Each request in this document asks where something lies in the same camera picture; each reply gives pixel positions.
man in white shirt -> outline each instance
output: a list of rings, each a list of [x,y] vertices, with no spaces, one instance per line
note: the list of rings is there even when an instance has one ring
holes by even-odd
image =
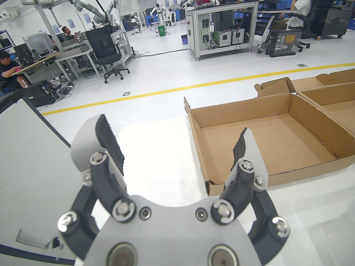
[[[307,16],[311,11],[312,0],[292,0],[290,10],[295,11],[298,10],[298,14],[302,14]],[[283,20],[274,21],[271,25],[271,29],[286,29],[287,22],[290,21],[290,28],[303,29],[303,21],[297,17],[290,17]]]

poster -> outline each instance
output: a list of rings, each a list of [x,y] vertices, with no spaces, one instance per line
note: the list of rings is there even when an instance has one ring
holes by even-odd
[[[68,22],[70,28],[75,28],[75,25],[74,25],[74,22],[72,19],[68,19],[67,22]]]
[[[53,27],[53,30],[54,30],[55,34],[60,33],[60,31],[59,31],[59,28],[58,28],[58,25],[57,25],[57,24],[52,25],[52,27]]]
[[[85,18],[86,23],[91,23],[91,18],[88,13],[84,14],[84,18]]]

aluminum frame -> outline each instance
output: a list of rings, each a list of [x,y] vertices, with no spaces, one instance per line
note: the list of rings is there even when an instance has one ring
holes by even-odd
[[[193,37],[194,37],[194,45],[195,45],[194,54],[197,58],[197,61],[199,61],[200,56],[209,55],[212,53],[228,52],[228,51],[238,50],[242,48],[248,48],[249,50],[251,50],[253,48],[253,43],[254,43],[254,33],[256,27],[258,7],[259,7],[259,1],[255,1],[255,2],[243,2],[243,3],[229,4],[229,5],[222,5],[222,6],[212,7],[207,9],[195,9],[195,10],[187,11],[186,16],[192,16],[192,21],[193,21],[192,24],[193,24],[193,31],[194,31]],[[244,9],[252,8],[252,10],[250,11],[251,20],[250,20],[249,42],[238,44],[238,45],[231,45],[229,47],[213,48],[211,50],[200,50],[198,16],[202,14],[211,14],[215,12],[235,10],[241,8]]]

metal frame cart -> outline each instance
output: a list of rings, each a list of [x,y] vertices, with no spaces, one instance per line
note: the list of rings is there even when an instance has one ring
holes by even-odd
[[[257,19],[257,12],[259,7],[259,1],[255,2],[239,2],[235,4],[219,5],[211,8],[194,9],[186,12],[186,27],[187,27],[187,39],[189,41],[189,47],[193,50],[194,55],[199,61],[200,56],[209,55],[218,52],[228,52],[236,49],[247,48],[251,51],[254,42],[254,32]],[[246,9],[251,8],[251,21],[250,21],[250,33],[249,41],[247,43],[240,43],[237,45],[230,45],[227,47],[204,49],[204,43],[201,39],[200,33],[203,25],[200,23],[205,16],[206,20],[209,19],[209,14],[228,10]]]

blue trash bin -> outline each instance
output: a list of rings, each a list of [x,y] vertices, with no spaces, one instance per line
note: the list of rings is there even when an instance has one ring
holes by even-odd
[[[187,34],[181,36],[182,44],[187,45]]]

